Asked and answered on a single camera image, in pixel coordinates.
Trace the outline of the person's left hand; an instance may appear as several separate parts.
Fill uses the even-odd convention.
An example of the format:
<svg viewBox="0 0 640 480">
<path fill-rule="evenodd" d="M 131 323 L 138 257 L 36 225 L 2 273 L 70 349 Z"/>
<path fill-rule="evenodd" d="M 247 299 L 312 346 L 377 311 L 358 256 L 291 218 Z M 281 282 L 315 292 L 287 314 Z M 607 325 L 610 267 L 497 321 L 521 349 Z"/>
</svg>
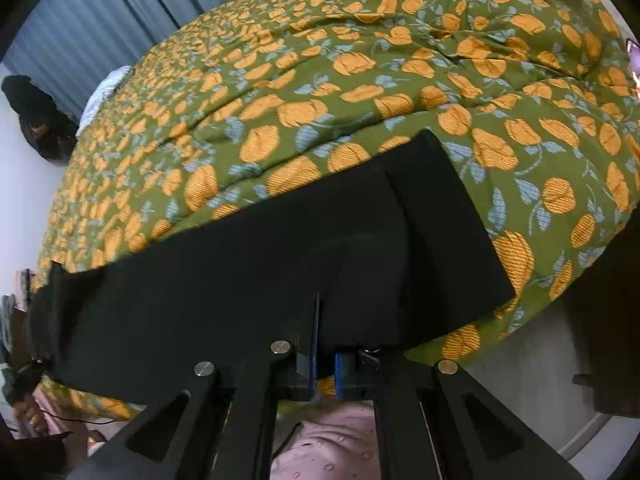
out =
<svg viewBox="0 0 640 480">
<path fill-rule="evenodd" d="M 12 404 L 14 418 L 21 437 L 47 437 L 51 430 L 43 410 L 31 393 Z"/>
</svg>

